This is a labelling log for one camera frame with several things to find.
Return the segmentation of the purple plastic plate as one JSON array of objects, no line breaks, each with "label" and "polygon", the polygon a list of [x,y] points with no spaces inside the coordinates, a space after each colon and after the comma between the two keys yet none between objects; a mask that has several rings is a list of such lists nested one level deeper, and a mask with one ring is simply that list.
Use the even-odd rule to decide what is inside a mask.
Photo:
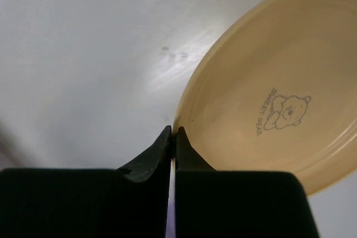
[{"label": "purple plastic plate", "polygon": [[176,229],[175,226],[175,164],[171,162],[170,169],[170,184],[168,192],[168,208],[167,208],[167,220],[166,220],[166,238],[175,238]]}]

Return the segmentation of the yellow plastic plate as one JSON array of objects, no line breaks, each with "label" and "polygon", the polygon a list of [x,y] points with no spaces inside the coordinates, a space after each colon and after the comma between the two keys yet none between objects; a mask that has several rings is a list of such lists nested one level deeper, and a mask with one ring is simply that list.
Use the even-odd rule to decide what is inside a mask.
[{"label": "yellow plastic plate", "polygon": [[316,193],[356,170],[356,0],[265,0],[201,60],[173,128],[219,171],[293,173]]}]

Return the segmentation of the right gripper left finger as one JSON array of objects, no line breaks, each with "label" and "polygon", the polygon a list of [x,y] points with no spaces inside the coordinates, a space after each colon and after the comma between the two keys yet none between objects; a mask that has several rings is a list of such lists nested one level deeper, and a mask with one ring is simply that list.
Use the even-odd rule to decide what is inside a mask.
[{"label": "right gripper left finger", "polygon": [[117,169],[7,168],[2,237],[164,237],[172,130]]}]

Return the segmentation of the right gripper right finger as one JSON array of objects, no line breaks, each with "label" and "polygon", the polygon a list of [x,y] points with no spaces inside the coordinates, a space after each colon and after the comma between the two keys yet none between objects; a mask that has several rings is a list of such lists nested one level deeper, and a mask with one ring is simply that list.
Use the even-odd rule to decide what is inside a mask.
[{"label": "right gripper right finger", "polygon": [[217,171],[175,135],[177,237],[318,237],[307,196],[291,173]]}]

